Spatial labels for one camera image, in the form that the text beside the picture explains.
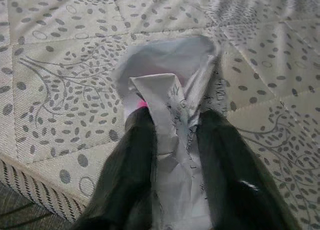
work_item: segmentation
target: quilted mattress cover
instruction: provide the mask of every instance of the quilted mattress cover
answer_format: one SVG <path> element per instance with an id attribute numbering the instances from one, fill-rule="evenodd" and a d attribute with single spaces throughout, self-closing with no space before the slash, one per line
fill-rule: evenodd
<path id="1" fill-rule="evenodd" d="M 0 180 L 73 222 L 124 133 L 128 46 L 222 49 L 228 120 L 302 229 L 320 229 L 320 0 L 0 0 Z"/>

